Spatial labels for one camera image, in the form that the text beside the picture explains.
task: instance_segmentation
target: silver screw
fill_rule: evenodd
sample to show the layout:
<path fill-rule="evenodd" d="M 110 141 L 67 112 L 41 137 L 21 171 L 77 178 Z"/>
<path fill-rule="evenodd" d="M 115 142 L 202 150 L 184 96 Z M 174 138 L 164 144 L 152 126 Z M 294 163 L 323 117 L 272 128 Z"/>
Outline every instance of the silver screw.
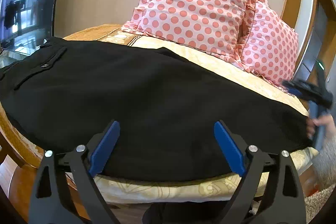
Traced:
<path fill-rule="evenodd" d="M 53 152 L 51 150 L 48 150 L 44 154 L 47 158 L 51 157 L 53 155 Z"/>
<path fill-rule="evenodd" d="M 77 152 L 83 152 L 84 150 L 85 150 L 85 145 L 81 144 L 81 145 L 79 145 L 79 146 L 76 147 L 76 151 Z"/>
<path fill-rule="evenodd" d="M 257 152 L 257 151 L 258 151 L 258 148 L 257 148 L 255 145 L 250 145 L 250 146 L 249 146 L 249 150 L 250 150 L 251 152 Z"/>
<path fill-rule="evenodd" d="M 286 151 L 286 150 L 284 150 L 284 151 L 282 151 L 281 152 L 281 155 L 283 155 L 284 157 L 289 157 L 289 153 L 288 153 L 288 151 Z"/>

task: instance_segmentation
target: pillow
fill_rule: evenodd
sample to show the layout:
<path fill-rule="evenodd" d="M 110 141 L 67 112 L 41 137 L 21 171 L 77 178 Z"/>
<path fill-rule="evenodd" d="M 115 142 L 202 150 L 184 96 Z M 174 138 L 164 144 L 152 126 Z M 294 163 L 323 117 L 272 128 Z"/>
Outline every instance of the pillow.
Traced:
<path fill-rule="evenodd" d="M 174 41 L 235 62 L 249 0 L 140 0 L 122 30 Z"/>
<path fill-rule="evenodd" d="M 243 21 L 244 36 L 237 45 L 238 62 L 246 71 L 261 75 L 270 84 L 281 86 L 282 80 L 291 80 L 298 51 L 295 30 L 265 0 L 256 0 L 255 11 L 247 9 Z"/>

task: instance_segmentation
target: bed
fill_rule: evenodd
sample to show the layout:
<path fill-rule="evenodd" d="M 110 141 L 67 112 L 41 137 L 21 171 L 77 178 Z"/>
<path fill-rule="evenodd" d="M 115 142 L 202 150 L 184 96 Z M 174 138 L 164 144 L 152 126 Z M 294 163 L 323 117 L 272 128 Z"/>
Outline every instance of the bed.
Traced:
<path fill-rule="evenodd" d="M 100 40 L 118 43 L 129 47 L 160 48 L 166 47 L 222 77 L 253 90 L 267 98 L 285 103 L 300 113 L 307 115 L 307 110 L 301 102 L 289 94 L 273 87 L 261 78 L 246 73 L 230 63 L 197 51 L 193 48 L 179 45 L 155 37 L 140 36 L 122 32 L 118 24 L 104 24 L 88 28 L 65 37 L 66 40 Z M 3 135 L 19 155 L 30 165 L 39 166 L 43 150 L 21 135 L 9 122 L 0 108 L 0 127 Z M 313 148 L 295 151 L 291 157 L 301 175 L 310 165 L 311 159 L 317 155 Z M 256 196 L 263 194 L 268 173 L 263 173 Z M 229 174 L 201 181 L 184 183 L 157 183 L 113 179 L 103 176 L 95 177 L 95 182 L 108 203 L 151 203 L 151 202 L 203 202 L 209 200 L 228 200 L 236 190 L 240 177 Z"/>

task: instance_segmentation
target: black television screen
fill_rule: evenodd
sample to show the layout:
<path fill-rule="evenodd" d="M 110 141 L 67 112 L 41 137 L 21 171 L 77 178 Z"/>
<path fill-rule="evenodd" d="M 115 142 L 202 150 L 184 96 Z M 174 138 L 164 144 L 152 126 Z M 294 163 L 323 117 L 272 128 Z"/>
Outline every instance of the black television screen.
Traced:
<path fill-rule="evenodd" d="M 0 10 L 1 47 L 32 54 L 53 35 L 56 0 L 2 0 Z"/>

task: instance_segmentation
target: green light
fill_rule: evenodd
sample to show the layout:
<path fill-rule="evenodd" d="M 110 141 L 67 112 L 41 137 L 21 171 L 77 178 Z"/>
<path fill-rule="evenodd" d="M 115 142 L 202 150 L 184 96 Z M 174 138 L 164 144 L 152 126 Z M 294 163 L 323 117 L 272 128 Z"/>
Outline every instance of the green light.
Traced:
<path fill-rule="evenodd" d="M 324 67 L 322 66 L 322 64 L 319 62 L 319 65 L 320 65 L 320 67 L 322 68 L 322 70 L 324 70 Z"/>

